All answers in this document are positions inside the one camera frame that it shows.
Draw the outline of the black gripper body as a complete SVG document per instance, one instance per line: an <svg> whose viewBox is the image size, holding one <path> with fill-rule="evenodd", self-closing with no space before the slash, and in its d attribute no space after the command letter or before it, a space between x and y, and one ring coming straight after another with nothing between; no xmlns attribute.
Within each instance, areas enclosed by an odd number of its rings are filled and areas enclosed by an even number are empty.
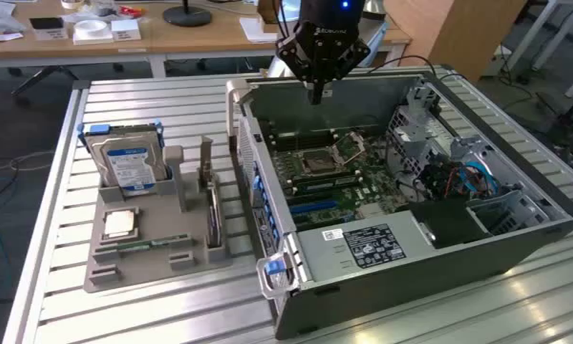
<svg viewBox="0 0 573 344"><path fill-rule="evenodd" d="M295 37L312 61L316 80L316 47L319 40L359 37L363 1L303 1Z"/></svg>

